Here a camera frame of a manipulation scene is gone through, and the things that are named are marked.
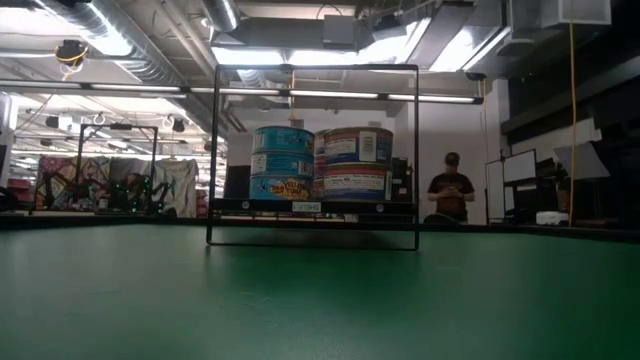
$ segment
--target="shelf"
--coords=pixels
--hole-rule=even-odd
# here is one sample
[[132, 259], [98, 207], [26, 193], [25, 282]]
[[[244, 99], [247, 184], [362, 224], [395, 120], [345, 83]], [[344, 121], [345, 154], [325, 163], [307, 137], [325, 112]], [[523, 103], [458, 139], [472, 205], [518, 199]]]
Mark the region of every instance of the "shelf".
[[378, 214], [415, 215], [413, 203], [356, 202], [356, 201], [287, 201], [213, 199], [210, 208], [214, 211], [234, 212], [287, 212], [303, 214]]

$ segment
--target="man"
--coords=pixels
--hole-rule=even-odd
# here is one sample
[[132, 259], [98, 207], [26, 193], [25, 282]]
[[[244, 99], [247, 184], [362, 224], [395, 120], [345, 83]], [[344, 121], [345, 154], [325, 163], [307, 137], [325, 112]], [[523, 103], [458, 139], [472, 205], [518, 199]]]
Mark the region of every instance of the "man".
[[427, 199], [437, 202], [437, 215], [457, 223], [466, 223], [466, 202], [475, 200], [473, 185], [466, 176], [458, 172], [460, 164], [458, 153], [448, 153], [444, 163], [445, 171], [431, 181]]

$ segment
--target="dark shirt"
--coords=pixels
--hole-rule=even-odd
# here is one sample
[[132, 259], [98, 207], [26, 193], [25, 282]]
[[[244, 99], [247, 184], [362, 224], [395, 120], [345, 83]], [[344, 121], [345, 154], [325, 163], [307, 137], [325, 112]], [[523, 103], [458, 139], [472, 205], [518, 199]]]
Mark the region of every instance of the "dark shirt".
[[[474, 192], [473, 185], [469, 179], [459, 173], [440, 174], [433, 178], [429, 186], [430, 194], [437, 194], [440, 191], [453, 187], [463, 195]], [[464, 198], [448, 197], [440, 198], [437, 202], [436, 212], [454, 218], [458, 221], [467, 221], [467, 205]]]

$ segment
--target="stacked cans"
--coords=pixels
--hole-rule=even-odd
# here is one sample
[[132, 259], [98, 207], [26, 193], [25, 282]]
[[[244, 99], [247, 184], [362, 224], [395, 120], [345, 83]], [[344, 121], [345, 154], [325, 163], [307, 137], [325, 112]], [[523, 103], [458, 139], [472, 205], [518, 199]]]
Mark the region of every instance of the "stacked cans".
[[251, 155], [249, 197], [308, 200], [313, 182], [314, 135], [286, 126], [256, 130]]
[[393, 133], [373, 127], [324, 134], [324, 200], [391, 200]]
[[329, 130], [322, 130], [315, 133], [315, 146], [313, 148], [313, 187], [311, 196], [315, 200], [324, 198], [324, 168], [327, 166], [325, 155], [324, 134]]

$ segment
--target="green tabletop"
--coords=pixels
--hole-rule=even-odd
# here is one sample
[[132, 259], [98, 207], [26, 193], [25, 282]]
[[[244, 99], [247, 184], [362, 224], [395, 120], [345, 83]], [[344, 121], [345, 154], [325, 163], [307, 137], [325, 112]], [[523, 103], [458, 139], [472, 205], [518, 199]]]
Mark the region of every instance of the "green tabletop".
[[637, 245], [424, 233], [417, 253], [206, 251], [204, 233], [0, 232], [0, 359], [640, 358]]

